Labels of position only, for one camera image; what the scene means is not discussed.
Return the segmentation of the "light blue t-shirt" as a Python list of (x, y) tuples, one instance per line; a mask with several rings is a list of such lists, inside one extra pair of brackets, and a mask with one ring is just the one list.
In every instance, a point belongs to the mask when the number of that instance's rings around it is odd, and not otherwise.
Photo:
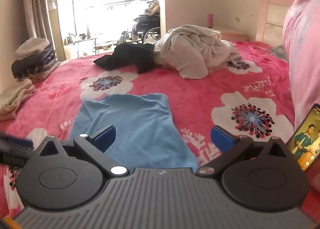
[(108, 95), (85, 99), (69, 139), (92, 135), (113, 125), (116, 139), (104, 153), (129, 170), (135, 168), (198, 169), (197, 159), (182, 140), (164, 94)]

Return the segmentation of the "stack of folded clothes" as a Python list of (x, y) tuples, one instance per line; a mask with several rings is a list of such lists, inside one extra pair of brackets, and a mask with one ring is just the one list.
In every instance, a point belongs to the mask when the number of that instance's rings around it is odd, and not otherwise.
[(44, 38), (29, 38), (20, 44), (15, 56), (11, 71), (18, 81), (45, 80), (60, 65), (52, 43)]

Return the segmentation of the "small folding table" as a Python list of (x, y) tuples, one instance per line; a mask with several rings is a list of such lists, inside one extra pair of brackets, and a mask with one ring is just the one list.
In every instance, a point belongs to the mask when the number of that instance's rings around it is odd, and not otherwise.
[(68, 39), (69, 42), (64, 45), (67, 59), (76, 59), (99, 53), (97, 37), (71, 36)]

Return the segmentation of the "folded beige garment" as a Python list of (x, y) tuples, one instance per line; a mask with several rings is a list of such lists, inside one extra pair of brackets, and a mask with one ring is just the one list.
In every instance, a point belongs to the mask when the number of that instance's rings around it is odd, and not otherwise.
[(12, 120), (20, 105), (35, 92), (35, 85), (30, 79), (18, 82), (1, 93), (1, 121)]

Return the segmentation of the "smartphone showing video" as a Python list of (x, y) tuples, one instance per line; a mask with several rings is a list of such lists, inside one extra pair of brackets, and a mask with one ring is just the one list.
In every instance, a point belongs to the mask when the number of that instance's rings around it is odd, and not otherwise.
[(287, 146), (303, 171), (319, 156), (319, 104), (314, 104)]

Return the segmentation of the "pink floral bed blanket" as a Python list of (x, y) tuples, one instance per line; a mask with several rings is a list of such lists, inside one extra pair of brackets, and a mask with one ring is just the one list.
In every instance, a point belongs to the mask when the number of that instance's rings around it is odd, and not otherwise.
[(74, 136), (74, 120), (84, 99), (113, 94), (161, 93), (167, 97), (180, 148), (193, 152), (199, 165), (219, 156), (210, 140), (214, 125), (228, 132), (256, 137), (259, 130), (288, 141), (294, 134), (289, 66), (260, 42), (237, 42), (242, 61), (211, 72), (204, 79), (183, 79), (177, 71), (157, 67), (139, 74), (129, 66), (105, 71), (95, 56), (63, 62), (18, 109), (15, 119), (1, 122), (1, 131), (28, 138), (35, 145), (48, 135)]

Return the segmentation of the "beige curtain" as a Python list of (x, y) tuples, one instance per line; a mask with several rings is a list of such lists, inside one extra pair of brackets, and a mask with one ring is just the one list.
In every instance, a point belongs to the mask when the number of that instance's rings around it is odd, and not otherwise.
[(47, 0), (23, 0), (25, 21), (30, 38), (53, 42)]

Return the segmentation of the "black garment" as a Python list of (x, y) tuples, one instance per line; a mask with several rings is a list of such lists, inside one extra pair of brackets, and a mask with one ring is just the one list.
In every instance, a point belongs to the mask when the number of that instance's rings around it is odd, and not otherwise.
[(152, 44), (119, 44), (112, 55), (104, 55), (93, 61), (97, 66), (112, 71), (117, 68), (134, 65), (139, 74), (153, 70), (156, 67)]

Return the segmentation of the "white crumpled garment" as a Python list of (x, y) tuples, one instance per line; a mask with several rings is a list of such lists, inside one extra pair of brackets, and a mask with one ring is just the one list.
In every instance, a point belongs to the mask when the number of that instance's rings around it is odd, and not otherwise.
[(203, 79), (213, 70), (241, 61), (231, 42), (221, 40), (217, 31), (198, 25), (169, 30), (155, 43), (154, 55), (157, 65), (177, 70), (183, 79)]

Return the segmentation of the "pink quilt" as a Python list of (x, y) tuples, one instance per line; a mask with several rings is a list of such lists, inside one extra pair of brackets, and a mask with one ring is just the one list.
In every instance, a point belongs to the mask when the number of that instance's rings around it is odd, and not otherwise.
[(283, 30), (297, 129), (319, 103), (319, 0), (294, 0)]

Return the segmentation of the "wheelchair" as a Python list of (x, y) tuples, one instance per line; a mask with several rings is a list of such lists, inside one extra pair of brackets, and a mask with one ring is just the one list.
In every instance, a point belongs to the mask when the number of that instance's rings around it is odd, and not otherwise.
[(123, 31), (118, 40), (122, 43), (153, 44), (161, 39), (161, 21), (159, 1), (148, 1), (148, 7), (144, 13), (133, 20), (131, 30)]

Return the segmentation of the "pink headboard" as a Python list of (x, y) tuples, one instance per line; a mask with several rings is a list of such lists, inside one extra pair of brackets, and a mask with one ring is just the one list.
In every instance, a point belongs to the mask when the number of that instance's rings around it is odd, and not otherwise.
[(283, 44), (285, 16), (295, 0), (260, 0), (255, 40), (271, 47)]

